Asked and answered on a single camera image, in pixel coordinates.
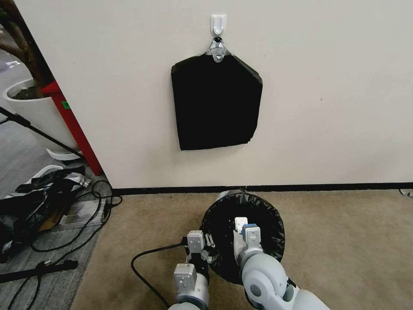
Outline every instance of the black tripod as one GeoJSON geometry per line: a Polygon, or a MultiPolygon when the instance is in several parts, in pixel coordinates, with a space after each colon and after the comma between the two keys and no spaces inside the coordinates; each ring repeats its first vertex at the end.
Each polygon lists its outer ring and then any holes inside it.
{"type": "Polygon", "coordinates": [[[62,142],[56,140],[55,138],[49,136],[48,134],[41,131],[40,129],[37,129],[36,127],[32,126],[30,124],[30,121],[25,119],[23,116],[20,116],[18,114],[13,114],[12,112],[7,111],[5,108],[2,108],[1,106],[0,106],[0,113],[7,117],[5,120],[0,121],[0,125],[6,123],[8,121],[16,122],[16,123],[28,128],[28,129],[30,129],[31,131],[34,131],[35,133],[38,133],[39,135],[45,137],[46,139],[52,141],[53,143],[56,143],[58,146],[61,146],[62,148],[68,150],[69,152],[79,156],[81,159],[85,159],[85,157],[82,154],[80,154],[79,152],[77,152],[74,149],[68,147],[67,145],[63,144],[62,142]]]}

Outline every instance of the trash bin liner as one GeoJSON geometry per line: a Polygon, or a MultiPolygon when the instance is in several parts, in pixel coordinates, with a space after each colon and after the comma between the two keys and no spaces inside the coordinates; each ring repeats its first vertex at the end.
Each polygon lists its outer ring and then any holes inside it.
{"type": "Polygon", "coordinates": [[[217,200],[205,213],[200,230],[211,233],[216,256],[210,264],[212,270],[223,279],[242,284],[240,268],[234,258],[235,217],[247,217],[261,230],[261,246],[264,253],[281,262],[284,254],[284,224],[277,209],[268,201],[248,192],[238,191],[217,200]]]}
{"type": "Polygon", "coordinates": [[[233,54],[200,55],[172,67],[181,150],[248,143],[257,128],[262,79],[233,54]]]}

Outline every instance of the black cable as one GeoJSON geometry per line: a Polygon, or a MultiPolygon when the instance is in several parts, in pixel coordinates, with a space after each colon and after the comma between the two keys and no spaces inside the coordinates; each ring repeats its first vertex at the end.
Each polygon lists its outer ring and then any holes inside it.
{"type": "Polygon", "coordinates": [[[51,252],[51,251],[59,250],[59,249],[61,249],[61,248],[67,247],[68,245],[71,245],[73,242],[75,242],[75,241],[80,237],[80,235],[82,234],[82,232],[83,232],[84,229],[86,228],[87,224],[89,224],[90,221],[93,220],[93,219],[95,218],[95,216],[97,215],[97,213],[100,211],[100,206],[101,206],[101,204],[102,204],[102,200],[103,200],[103,199],[106,199],[106,198],[110,198],[110,199],[111,199],[111,200],[110,200],[110,203],[109,203],[109,204],[110,204],[110,208],[116,207],[117,205],[119,205],[119,204],[122,202],[122,200],[123,200],[123,199],[122,199],[122,196],[113,196],[113,195],[101,196],[98,191],[95,191],[95,187],[96,187],[96,185],[99,184],[99,183],[108,184],[108,185],[110,186],[111,192],[112,192],[112,190],[113,190],[113,189],[112,189],[112,186],[109,184],[108,181],[106,181],[106,180],[99,180],[99,181],[95,182],[95,184],[93,184],[92,190],[91,190],[90,192],[84,193],[84,194],[82,194],[82,195],[80,195],[79,197],[76,198],[75,202],[79,201],[80,198],[83,198],[83,197],[86,197],[86,196],[89,196],[89,195],[93,195],[95,198],[98,198],[98,199],[99,199],[99,202],[98,202],[98,207],[97,207],[95,213],[93,213],[93,215],[92,215],[92,216],[88,219],[88,221],[82,226],[82,228],[80,229],[80,231],[78,232],[78,234],[77,234],[71,241],[69,241],[69,242],[67,242],[67,243],[65,243],[65,244],[63,244],[63,245],[60,245],[60,246],[58,246],[58,247],[49,248],[49,249],[44,249],[44,250],[36,248],[36,247],[34,246],[34,243],[32,242],[32,243],[30,244],[31,249],[32,249],[33,251],[35,251],[35,252],[38,252],[38,253],[45,253],[45,252],[51,252]],[[117,202],[116,204],[114,204],[114,203],[113,203],[113,198],[119,198],[120,201],[117,202]]]}
{"type": "Polygon", "coordinates": [[[31,299],[30,305],[26,308],[26,310],[29,310],[31,306],[33,306],[34,302],[36,301],[37,295],[39,294],[40,290],[40,285],[42,284],[42,276],[37,277],[37,285],[36,285],[36,291],[34,292],[34,296],[31,299]]]}
{"type": "Polygon", "coordinates": [[[17,292],[14,294],[12,301],[9,303],[9,306],[7,307],[7,310],[10,310],[13,306],[14,300],[16,300],[17,295],[20,293],[20,291],[23,289],[23,287],[26,285],[27,281],[29,281],[30,278],[27,278],[22,285],[20,285],[19,289],[17,290],[17,292]]]}
{"type": "MultiPolygon", "coordinates": [[[[98,199],[99,199],[99,202],[98,202],[98,207],[97,207],[95,213],[94,213],[94,214],[89,218],[89,220],[82,226],[82,228],[80,229],[79,233],[78,233],[71,241],[69,241],[69,242],[67,242],[67,243],[65,243],[65,244],[63,244],[63,245],[61,245],[61,246],[58,246],[58,247],[55,247],[55,248],[50,248],[50,249],[45,249],[45,250],[40,250],[40,249],[36,248],[36,247],[33,245],[33,243],[30,244],[30,247],[31,247],[31,248],[33,249],[33,251],[35,251],[35,252],[44,253],[44,252],[55,251],[55,250],[64,248],[64,247],[72,244],[73,242],[75,242],[75,241],[79,238],[79,236],[81,235],[81,233],[82,233],[82,232],[84,231],[84,229],[86,228],[87,224],[89,224],[90,221],[93,220],[93,218],[94,218],[94,217],[96,216],[96,214],[99,212],[100,206],[101,206],[101,204],[102,204],[102,200],[103,200],[103,199],[110,198],[110,201],[109,201],[108,205],[106,206],[106,210],[108,211],[108,214],[107,214],[106,219],[104,220],[104,222],[89,236],[89,238],[88,238],[86,241],[84,241],[82,244],[80,244],[79,246],[75,247],[74,249],[70,250],[69,252],[65,253],[64,255],[62,255],[58,260],[56,260],[56,261],[53,263],[53,265],[56,265],[58,262],[60,262],[60,261],[61,261],[63,258],[65,258],[66,256],[68,256],[68,255],[72,254],[73,252],[79,250],[79,249],[80,249],[81,247],[83,247],[86,243],[88,243],[88,242],[94,237],[94,235],[108,222],[108,220],[109,220],[109,218],[110,218],[110,216],[111,216],[111,210],[112,210],[112,208],[118,206],[118,205],[122,202],[122,200],[123,200],[122,196],[114,196],[112,191],[113,191],[113,188],[112,188],[112,186],[110,185],[110,183],[109,183],[108,181],[106,181],[106,180],[99,180],[99,181],[97,181],[97,182],[95,182],[95,183],[93,184],[92,190],[91,190],[90,192],[84,193],[84,194],[82,194],[82,195],[80,195],[80,196],[78,196],[78,197],[76,198],[75,202],[78,201],[80,198],[83,198],[83,197],[85,197],[85,196],[93,195],[95,198],[98,198],[98,199]],[[102,196],[98,191],[96,191],[96,190],[95,190],[95,187],[96,187],[96,185],[99,184],[99,183],[108,184],[109,187],[110,187],[110,189],[111,189],[111,194],[108,195],[108,196],[102,196]],[[114,198],[119,198],[119,201],[118,201],[117,203],[113,203],[113,199],[114,199],[114,198]]],[[[36,291],[35,291],[35,293],[34,293],[34,296],[33,296],[33,299],[32,299],[32,301],[31,301],[30,305],[26,308],[26,310],[29,310],[29,309],[33,306],[34,302],[36,301],[37,295],[39,294],[40,285],[41,285],[41,279],[40,279],[40,278],[41,278],[41,276],[38,276],[38,277],[37,277],[36,291]]],[[[13,299],[11,300],[11,302],[9,303],[9,306],[7,307],[7,310],[11,310],[15,299],[17,298],[18,294],[21,292],[21,290],[23,289],[23,287],[26,285],[26,283],[29,281],[29,279],[30,279],[30,278],[27,278],[27,279],[22,283],[22,285],[19,287],[19,289],[17,290],[17,292],[14,294],[13,299]]]]}
{"type": "Polygon", "coordinates": [[[135,268],[134,266],[134,262],[137,258],[149,254],[149,253],[155,253],[155,252],[159,252],[159,251],[163,251],[163,250],[168,250],[168,249],[172,249],[172,248],[177,248],[181,245],[185,245],[184,243],[184,239],[182,239],[182,241],[180,243],[174,244],[174,245],[169,245],[166,247],[162,247],[162,248],[156,248],[153,250],[149,250],[149,251],[145,251],[142,253],[139,253],[138,255],[136,255],[132,261],[130,262],[130,267],[132,268],[132,271],[142,280],[142,282],[144,282],[158,297],[159,299],[163,302],[163,304],[166,306],[166,308],[168,309],[170,307],[169,303],[166,301],[166,299],[161,295],[160,292],[158,292],[158,290],[156,288],[154,288],[135,268]]]}

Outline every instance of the white hook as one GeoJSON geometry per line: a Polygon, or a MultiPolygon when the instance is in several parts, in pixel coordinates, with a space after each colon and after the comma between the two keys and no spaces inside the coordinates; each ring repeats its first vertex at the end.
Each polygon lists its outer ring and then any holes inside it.
{"type": "Polygon", "coordinates": [[[211,15],[211,32],[214,36],[219,36],[224,32],[227,25],[226,15],[211,15]]]}

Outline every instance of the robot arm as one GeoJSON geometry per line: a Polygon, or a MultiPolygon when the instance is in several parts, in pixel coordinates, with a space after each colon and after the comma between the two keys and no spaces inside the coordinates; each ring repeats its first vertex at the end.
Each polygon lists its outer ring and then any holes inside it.
{"type": "MultiPolygon", "coordinates": [[[[244,224],[234,231],[234,256],[241,268],[242,282],[250,304],[264,310],[329,310],[313,293],[300,289],[285,274],[274,257],[263,252],[261,231],[255,224],[244,224]]],[[[190,231],[187,235],[187,260],[174,271],[178,286],[176,304],[170,310],[207,310],[208,252],[204,249],[213,244],[211,236],[202,231],[190,231]]]]}
{"type": "Polygon", "coordinates": [[[234,254],[251,305],[265,310],[329,310],[313,293],[290,281],[280,262],[262,251],[260,242],[261,231],[255,224],[244,225],[241,234],[234,232],[234,254]]]}

